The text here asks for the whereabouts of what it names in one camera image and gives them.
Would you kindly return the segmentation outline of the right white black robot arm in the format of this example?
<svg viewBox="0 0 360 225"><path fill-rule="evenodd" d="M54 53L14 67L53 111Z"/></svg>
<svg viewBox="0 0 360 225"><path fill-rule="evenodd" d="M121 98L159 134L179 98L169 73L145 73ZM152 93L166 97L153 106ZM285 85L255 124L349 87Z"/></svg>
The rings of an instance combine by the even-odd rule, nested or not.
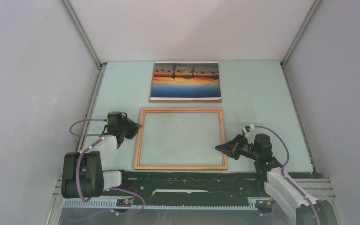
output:
<svg viewBox="0 0 360 225"><path fill-rule="evenodd" d="M256 170L255 192L260 196L269 195L293 225L338 224L332 204L310 195L273 156L268 135L255 135L253 143L249 143L245 135L237 135L231 141L216 146L215 150L235 160L241 156L253 160Z"/></svg>

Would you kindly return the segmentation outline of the wooden picture frame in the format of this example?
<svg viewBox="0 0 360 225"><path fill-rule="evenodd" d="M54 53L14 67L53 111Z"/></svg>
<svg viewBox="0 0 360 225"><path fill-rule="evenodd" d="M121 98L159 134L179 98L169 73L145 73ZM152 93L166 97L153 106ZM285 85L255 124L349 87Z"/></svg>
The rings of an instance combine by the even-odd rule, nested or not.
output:
<svg viewBox="0 0 360 225"><path fill-rule="evenodd" d="M222 108L143 108L139 122L135 170L228 170L227 156L215 150L225 142Z"/></svg>

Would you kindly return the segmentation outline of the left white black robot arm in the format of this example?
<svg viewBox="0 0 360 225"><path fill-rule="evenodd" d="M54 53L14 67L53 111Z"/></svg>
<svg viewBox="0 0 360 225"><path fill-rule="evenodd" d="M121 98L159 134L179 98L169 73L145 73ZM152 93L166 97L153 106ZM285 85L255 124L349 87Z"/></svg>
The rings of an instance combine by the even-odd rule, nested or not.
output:
<svg viewBox="0 0 360 225"><path fill-rule="evenodd" d="M104 122L100 134L78 134L73 127L78 123ZM97 140L81 152L72 152L64 156L61 194L66 199L80 198L88 202L100 197L105 190L105 176L102 161L112 151L118 149L124 140L132 140L143 126L131 120L125 112L109 112L106 119L84 119L73 123L69 132L77 137L93 137Z"/></svg>

